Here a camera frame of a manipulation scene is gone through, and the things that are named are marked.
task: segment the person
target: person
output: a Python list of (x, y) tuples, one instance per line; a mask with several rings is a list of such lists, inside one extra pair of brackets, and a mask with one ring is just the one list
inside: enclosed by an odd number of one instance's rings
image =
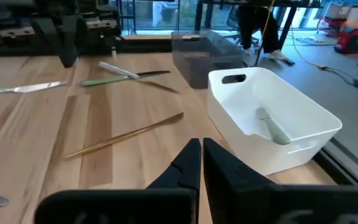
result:
[[(269, 13), (264, 7), (239, 6), (237, 10), (237, 18), (239, 20), (239, 29), (242, 39), (242, 48), (246, 54), (250, 55), (252, 34), (255, 30), (264, 31), (266, 20)], [(275, 60), (284, 60), (286, 56), (281, 53), (278, 43), (278, 24), (273, 14), (270, 15), (262, 39), (262, 47), (265, 53), (269, 53), (269, 58)]]

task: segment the gold chopstick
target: gold chopstick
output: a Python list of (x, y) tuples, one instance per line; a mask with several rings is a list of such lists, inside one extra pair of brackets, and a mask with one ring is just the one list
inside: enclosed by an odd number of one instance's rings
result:
[(129, 133), (125, 133), (125, 134), (121, 134), (121, 135), (118, 135), (116, 137), (112, 137), (112, 138), (109, 138), (101, 143), (97, 143), (91, 147), (87, 147), (86, 149), (82, 149), (80, 151), (77, 151), (77, 152), (73, 152), (67, 156), (65, 156), (65, 159), (68, 159), (68, 158), (71, 158), (71, 157), (74, 157), (74, 156), (77, 156), (77, 155), (80, 155), (80, 154), (85, 154), (85, 153), (89, 153), (89, 152), (93, 152), (93, 151), (96, 151), (98, 149), (101, 149), (103, 147), (106, 147), (106, 146), (109, 146), (109, 145), (112, 145), (114, 143), (117, 143), (119, 141), (122, 141), (122, 140), (125, 140), (127, 138), (131, 138), (135, 135), (138, 135), (140, 133), (143, 133), (145, 131), (149, 131), (153, 128), (157, 128), (159, 126), (163, 126), (163, 125), (167, 125), (167, 124), (173, 124), (173, 123), (176, 123), (178, 121), (180, 121), (184, 116), (184, 113), (181, 112), (181, 113), (178, 113), (172, 117), (169, 117), (163, 121), (160, 121), (158, 123), (155, 123), (155, 124), (152, 124), (150, 126), (147, 126), (147, 127), (144, 127), (144, 128), (140, 128), (140, 129), (137, 129), (135, 131), (131, 131)]

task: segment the bin handle hole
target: bin handle hole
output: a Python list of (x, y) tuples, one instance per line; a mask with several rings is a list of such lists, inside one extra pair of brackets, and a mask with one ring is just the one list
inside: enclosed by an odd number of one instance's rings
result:
[(230, 83), (240, 83), (244, 82), (247, 79), (245, 74), (238, 74), (238, 75), (228, 75), (223, 77), (222, 83), (223, 84), (230, 84)]
[(196, 42), (199, 41), (199, 37), (182, 37), (182, 41), (184, 42)]

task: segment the gray translucent bin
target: gray translucent bin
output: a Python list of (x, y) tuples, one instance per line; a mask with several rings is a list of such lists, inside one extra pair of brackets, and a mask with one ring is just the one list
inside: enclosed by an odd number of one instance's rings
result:
[(208, 88), (208, 73), (242, 68), (242, 50), (212, 31), (172, 32), (173, 63), (192, 88)]

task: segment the person's leg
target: person's leg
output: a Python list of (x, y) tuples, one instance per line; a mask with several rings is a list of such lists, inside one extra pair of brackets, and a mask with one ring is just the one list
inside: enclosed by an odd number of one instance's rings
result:
[[(268, 19), (268, 23), (266, 25), (267, 17), (270, 13), (270, 17)], [(260, 31), (263, 32), (265, 30), (265, 34), (263, 35), (263, 47), (265, 53), (272, 53), (275, 50), (279, 50), (278, 48), (278, 24), (274, 19), (273, 14), (266, 8), (259, 8), (257, 10), (257, 21), (260, 28)]]
[(239, 20), (239, 29), (242, 39), (242, 48), (244, 50), (251, 48), (252, 32), (254, 31), (255, 8), (247, 6), (239, 6), (237, 18)]

